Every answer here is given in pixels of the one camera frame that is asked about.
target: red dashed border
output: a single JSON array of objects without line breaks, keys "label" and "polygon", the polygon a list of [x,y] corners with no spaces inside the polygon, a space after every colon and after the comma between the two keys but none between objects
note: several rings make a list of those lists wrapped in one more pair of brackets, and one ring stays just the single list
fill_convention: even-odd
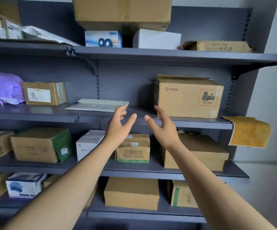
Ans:
[{"label": "red dashed border", "polygon": [[214,105],[214,106],[217,106],[220,89],[213,89],[213,88],[202,88],[202,89],[200,89],[200,94],[199,94],[199,99],[198,99],[198,106],[211,106],[211,105],[199,105],[202,90],[216,90],[217,91],[216,104]]}]

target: hand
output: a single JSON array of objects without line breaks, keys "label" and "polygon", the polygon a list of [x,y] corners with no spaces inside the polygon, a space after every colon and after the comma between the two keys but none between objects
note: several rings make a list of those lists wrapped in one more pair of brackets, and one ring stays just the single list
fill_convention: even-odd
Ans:
[{"label": "hand", "polygon": [[128,119],[125,125],[121,125],[121,120],[124,119],[124,115],[127,114],[125,111],[126,106],[116,108],[111,121],[108,124],[107,131],[105,133],[104,141],[109,142],[117,148],[129,134],[131,127],[136,121],[136,114],[133,114]]},{"label": "hand", "polygon": [[154,136],[159,141],[159,143],[169,151],[171,147],[178,143],[181,143],[179,136],[177,134],[176,126],[172,122],[170,117],[165,114],[165,111],[163,111],[158,106],[154,106],[154,108],[160,116],[162,127],[159,127],[155,123],[155,121],[148,115],[145,115],[145,121],[148,124],[148,126],[152,129]]}]

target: left hand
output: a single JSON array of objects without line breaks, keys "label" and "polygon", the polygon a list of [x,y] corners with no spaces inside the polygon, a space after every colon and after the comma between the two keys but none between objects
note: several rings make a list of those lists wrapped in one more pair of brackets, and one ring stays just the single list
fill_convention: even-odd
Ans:
[{"label": "left hand", "polygon": [[104,141],[113,144],[117,148],[129,134],[131,127],[136,121],[137,114],[133,114],[129,117],[125,125],[121,125],[121,120],[124,119],[126,106],[117,108],[114,112],[114,116],[108,124],[107,131],[105,133]]}]

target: left arm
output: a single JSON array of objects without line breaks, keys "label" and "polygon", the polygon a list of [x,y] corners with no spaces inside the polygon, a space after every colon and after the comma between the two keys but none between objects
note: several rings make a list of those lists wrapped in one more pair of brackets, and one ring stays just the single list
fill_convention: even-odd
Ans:
[{"label": "left arm", "polygon": [[106,135],[86,157],[10,219],[3,230],[71,230],[78,220],[112,152],[124,141],[136,120],[125,125],[125,106],[115,110]]}]

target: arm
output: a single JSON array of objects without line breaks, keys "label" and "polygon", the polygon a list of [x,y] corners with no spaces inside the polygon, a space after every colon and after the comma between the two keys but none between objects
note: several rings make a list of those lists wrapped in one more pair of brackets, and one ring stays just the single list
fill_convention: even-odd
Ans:
[{"label": "arm", "polygon": [[222,182],[181,143],[176,126],[165,112],[155,106],[162,127],[149,116],[145,121],[160,144],[172,155],[212,229],[274,230],[260,213]]},{"label": "arm", "polygon": [[121,106],[115,110],[104,139],[95,149],[17,212],[1,229],[73,229],[103,167],[136,120],[136,114],[133,114],[125,125],[121,125],[125,108]]}]

